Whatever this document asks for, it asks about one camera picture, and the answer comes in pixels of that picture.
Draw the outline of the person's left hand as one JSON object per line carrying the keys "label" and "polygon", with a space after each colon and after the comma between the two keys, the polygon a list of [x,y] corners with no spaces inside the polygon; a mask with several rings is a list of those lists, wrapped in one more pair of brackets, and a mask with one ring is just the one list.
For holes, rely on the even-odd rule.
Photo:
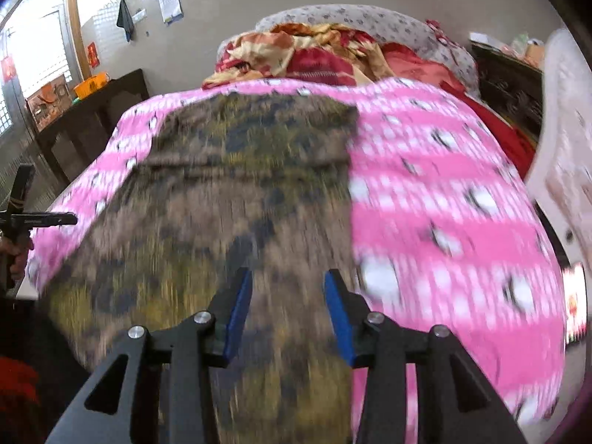
{"label": "person's left hand", "polygon": [[28,256],[33,249],[34,245],[28,235],[20,236],[17,242],[2,236],[1,258],[5,260],[2,268],[15,283],[24,278]]}

